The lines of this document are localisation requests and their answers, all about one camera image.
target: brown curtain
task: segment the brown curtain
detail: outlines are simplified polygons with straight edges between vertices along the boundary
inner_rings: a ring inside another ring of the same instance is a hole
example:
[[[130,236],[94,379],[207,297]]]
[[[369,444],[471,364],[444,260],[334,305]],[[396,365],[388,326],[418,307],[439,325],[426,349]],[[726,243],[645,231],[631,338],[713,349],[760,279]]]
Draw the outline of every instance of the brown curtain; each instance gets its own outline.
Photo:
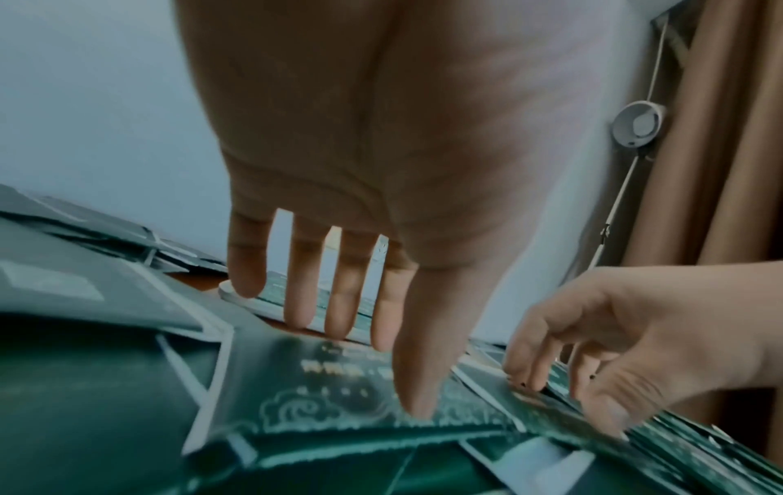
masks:
[[[670,115],[623,264],[779,258],[783,0],[705,2]],[[783,464],[780,395],[710,394],[675,410]]]

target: finger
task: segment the finger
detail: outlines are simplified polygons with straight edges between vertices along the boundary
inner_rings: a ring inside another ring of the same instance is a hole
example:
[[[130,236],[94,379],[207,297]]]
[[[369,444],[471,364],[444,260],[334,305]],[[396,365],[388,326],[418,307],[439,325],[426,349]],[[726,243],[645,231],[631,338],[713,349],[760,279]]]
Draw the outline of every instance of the finger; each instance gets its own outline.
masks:
[[[377,240],[377,234],[343,229],[324,327],[331,338],[344,339],[356,322],[361,289],[365,285],[367,267]]]
[[[716,386],[690,346],[647,332],[609,363],[582,392],[585,417],[608,435],[637,425],[664,408]]]
[[[548,334],[563,332],[585,315],[608,307],[610,299],[605,289],[614,278],[608,269],[591,270],[528,309],[509,342],[503,361],[506,373],[529,374],[530,365]]]
[[[417,268],[418,265],[402,249],[402,244],[389,240],[370,328],[373,347],[378,351],[389,352],[394,345],[402,326],[405,295]]]
[[[546,387],[546,382],[549,380],[549,370],[561,351],[563,351],[563,343],[552,335],[547,335],[539,348],[538,355],[530,365],[530,375],[527,379],[529,388],[541,391]]]
[[[267,282],[267,243],[276,208],[256,206],[253,216],[232,209],[228,220],[228,277],[243,298],[254,298]]]
[[[283,319],[295,329],[307,328],[316,315],[321,254],[331,226],[294,215]]]
[[[590,383],[591,378],[598,373],[598,368],[605,361],[613,360],[617,356],[616,352],[610,351],[595,341],[577,344],[568,363],[568,385],[571,396],[580,400],[585,387]]]
[[[403,407],[429,418],[440,384],[465,353],[505,265],[418,269],[405,297],[402,327],[394,342],[392,366]]]

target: human hand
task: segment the human hand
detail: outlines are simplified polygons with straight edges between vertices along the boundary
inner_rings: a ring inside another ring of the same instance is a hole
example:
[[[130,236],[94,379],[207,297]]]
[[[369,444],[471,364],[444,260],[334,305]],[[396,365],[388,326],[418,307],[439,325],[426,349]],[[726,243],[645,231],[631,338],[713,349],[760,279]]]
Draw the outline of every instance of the human hand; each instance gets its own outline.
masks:
[[[782,294],[783,263],[598,268],[528,310],[503,367],[540,391],[562,346],[576,344],[572,394],[619,436],[703,392],[779,385]]]
[[[285,320],[307,325],[339,226],[326,332],[344,337],[385,234],[373,344],[393,344],[400,401],[429,416],[573,159],[613,1],[179,0],[231,178],[237,292],[263,288],[275,212],[293,211]]]

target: palm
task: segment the palm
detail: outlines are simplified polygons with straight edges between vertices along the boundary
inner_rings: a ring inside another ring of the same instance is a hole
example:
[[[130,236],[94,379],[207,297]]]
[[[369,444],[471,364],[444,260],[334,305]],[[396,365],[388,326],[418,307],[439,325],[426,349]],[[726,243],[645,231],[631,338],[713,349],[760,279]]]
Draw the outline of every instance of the palm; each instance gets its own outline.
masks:
[[[400,398],[429,407],[416,402],[462,352],[582,131],[607,15],[585,4],[180,2],[232,180],[237,290],[263,288],[270,222],[292,210],[286,319],[307,324],[323,239],[343,227],[327,314],[343,336],[388,235],[374,343],[391,346],[402,325]]]

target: cable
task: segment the cable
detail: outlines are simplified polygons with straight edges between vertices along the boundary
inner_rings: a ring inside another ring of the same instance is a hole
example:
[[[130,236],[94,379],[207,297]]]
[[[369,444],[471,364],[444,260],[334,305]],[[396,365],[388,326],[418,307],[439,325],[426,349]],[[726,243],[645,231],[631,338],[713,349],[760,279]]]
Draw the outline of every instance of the cable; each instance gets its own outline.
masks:
[[[661,58],[663,57],[663,43],[666,41],[666,30],[669,28],[669,13],[666,13],[666,20],[661,30],[661,39],[658,41],[658,55],[655,59],[655,69],[652,70],[652,81],[650,81],[650,91],[647,93],[647,101],[653,98],[655,81],[658,79],[658,69],[661,67]]]

